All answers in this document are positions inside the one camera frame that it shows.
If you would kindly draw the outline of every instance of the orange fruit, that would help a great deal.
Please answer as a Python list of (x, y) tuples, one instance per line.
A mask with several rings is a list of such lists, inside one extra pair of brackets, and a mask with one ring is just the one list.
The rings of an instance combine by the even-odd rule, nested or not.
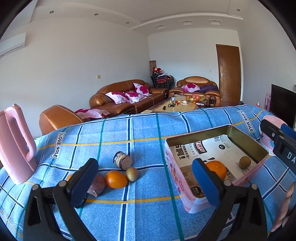
[(209, 161), (205, 164), (210, 171), (215, 172), (223, 181), (226, 177), (227, 171), (226, 167), (222, 162), (219, 161)]
[(73, 176), (73, 174), (70, 174), (70, 175), (67, 177), (66, 181), (68, 182), (72, 176)]
[(106, 184), (111, 188), (123, 188), (128, 183), (128, 179), (119, 171), (109, 171), (105, 176)]

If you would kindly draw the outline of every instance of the table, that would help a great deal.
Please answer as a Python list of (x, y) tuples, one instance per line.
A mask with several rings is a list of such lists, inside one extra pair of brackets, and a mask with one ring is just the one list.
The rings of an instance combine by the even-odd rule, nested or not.
[[(183, 95), (174, 95), (176, 100), (184, 100), (186, 99), (186, 96)], [(188, 102), (187, 105), (175, 105), (174, 107), (168, 107), (168, 104), (170, 104), (171, 97), (165, 99), (164, 101), (159, 102), (158, 104), (150, 107), (149, 109), (143, 111), (142, 113), (160, 113), (160, 112), (187, 112), (187, 111), (193, 111), (196, 109), (204, 108), (207, 104), (207, 99), (202, 101), (201, 103), (204, 103), (204, 106), (199, 106), (197, 104), (193, 104), (192, 102)]]

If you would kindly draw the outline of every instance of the pink and white pillow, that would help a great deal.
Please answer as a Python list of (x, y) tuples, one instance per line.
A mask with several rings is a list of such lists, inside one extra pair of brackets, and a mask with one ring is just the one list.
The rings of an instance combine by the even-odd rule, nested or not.
[(144, 85), (140, 85), (140, 84), (137, 84), (137, 83), (133, 83), (135, 88), (136, 88), (136, 92), (140, 95), (145, 95), (145, 96), (148, 96), (150, 95), (149, 94), (149, 90), (147, 88), (147, 86), (144, 86)]
[(94, 118), (94, 119), (102, 119), (105, 118), (110, 113), (106, 110), (101, 109), (79, 109), (75, 111), (75, 113), (82, 119)]
[(189, 83), (187, 85), (182, 86), (181, 88), (185, 92), (190, 92), (190, 93), (200, 90), (200, 88), (194, 83)]
[(137, 103), (140, 100), (143, 100), (146, 98), (146, 96), (140, 95), (140, 94), (133, 92), (133, 91), (127, 92), (127, 93), (125, 93), (125, 95), (129, 99), (131, 104)]
[(106, 95), (110, 97), (112, 100), (114, 100), (115, 104), (130, 102), (129, 99), (125, 96), (125, 94), (121, 92), (108, 92)]

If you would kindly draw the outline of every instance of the screw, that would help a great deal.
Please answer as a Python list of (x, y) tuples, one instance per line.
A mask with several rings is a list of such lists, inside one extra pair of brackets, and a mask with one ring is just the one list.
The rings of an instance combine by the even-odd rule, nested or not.
[(39, 185), (38, 185), (38, 184), (35, 184), (35, 185), (32, 187), (32, 189), (33, 189), (33, 190), (37, 190), (38, 187), (39, 187)]
[(258, 186), (257, 186), (255, 183), (253, 183), (253, 184), (251, 185), (251, 187), (252, 187), (252, 189), (254, 189), (254, 190), (257, 190), (257, 189), (258, 189)]
[(231, 186), (231, 181), (229, 181), (229, 180), (225, 180), (225, 181), (223, 182), (223, 184), (224, 184), (226, 187), (230, 187), (230, 186)]
[(60, 181), (59, 182), (60, 187), (64, 187), (64, 186), (66, 186), (66, 184), (67, 184), (67, 181)]

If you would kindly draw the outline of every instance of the door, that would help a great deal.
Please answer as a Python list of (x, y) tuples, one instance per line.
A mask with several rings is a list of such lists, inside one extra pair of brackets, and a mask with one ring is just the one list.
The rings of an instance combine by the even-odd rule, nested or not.
[(219, 66), (219, 89), (222, 106), (238, 105), (241, 96), (239, 48), (216, 44)]

